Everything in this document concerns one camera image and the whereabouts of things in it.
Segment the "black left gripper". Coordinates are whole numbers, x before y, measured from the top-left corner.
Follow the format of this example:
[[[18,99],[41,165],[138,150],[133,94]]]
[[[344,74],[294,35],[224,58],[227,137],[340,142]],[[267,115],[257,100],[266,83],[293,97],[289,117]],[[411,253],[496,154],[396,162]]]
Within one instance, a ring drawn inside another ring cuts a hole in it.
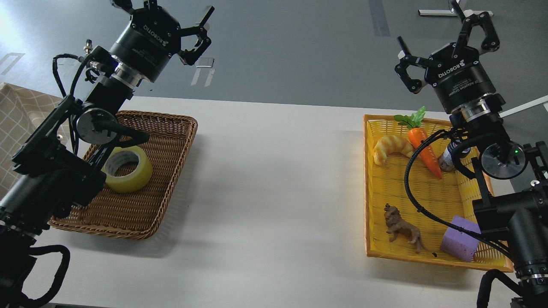
[[[111,0],[111,6],[131,15],[127,27],[112,45],[111,55],[151,83],[156,82],[173,55],[177,54],[183,65],[192,66],[211,45],[206,23],[214,6],[207,7],[199,23],[183,29],[156,0],[143,0],[143,8],[139,9],[133,7],[131,0]],[[180,38],[189,36],[197,38],[194,48],[181,49]]]

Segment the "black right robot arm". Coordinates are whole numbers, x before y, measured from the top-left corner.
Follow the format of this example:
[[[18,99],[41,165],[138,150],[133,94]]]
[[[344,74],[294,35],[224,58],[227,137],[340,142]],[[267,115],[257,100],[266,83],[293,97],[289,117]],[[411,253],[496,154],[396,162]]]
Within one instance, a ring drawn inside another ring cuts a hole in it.
[[[512,308],[547,306],[547,145],[513,142],[500,114],[505,104],[497,93],[480,56],[497,51],[500,40],[487,11],[462,10],[451,0],[452,13],[460,19],[456,41],[427,58],[412,55],[402,37],[395,72],[411,93],[432,86],[451,128],[438,130],[419,141],[404,173],[409,201],[427,218],[460,231],[503,254],[513,266],[517,281],[499,269],[481,280],[476,305],[486,308],[495,279],[512,290]],[[480,232],[466,230],[429,212],[414,197],[409,184],[411,168],[419,154],[438,139],[460,140],[451,154],[456,170],[476,180],[480,198],[472,210]]]

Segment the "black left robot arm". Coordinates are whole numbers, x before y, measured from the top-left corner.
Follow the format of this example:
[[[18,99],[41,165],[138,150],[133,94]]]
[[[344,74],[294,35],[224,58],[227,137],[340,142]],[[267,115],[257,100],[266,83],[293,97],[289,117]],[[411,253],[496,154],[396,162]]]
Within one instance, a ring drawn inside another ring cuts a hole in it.
[[[39,308],[59,292],[70,263],[61,244],[36,247],[52,216],[65,218],[73,205],[86,206],[104,187],[102,171],[115,148],[149,141],[149,134],[122,125],[117,112],[142,80],[155,82],[173,56],[194,65],[211,45],[206,8],[194,26],[183,28],[155,0],[135,9],[130,0],[111,5],[130,16],[110,50],[85,47],[85,56],[61,54],[80,66],[60,104],[12,156],[21,178],[1,200],[1,306]],[[22,292],[37,257],[60,253],[61,262],[48,291],[37,299]]]

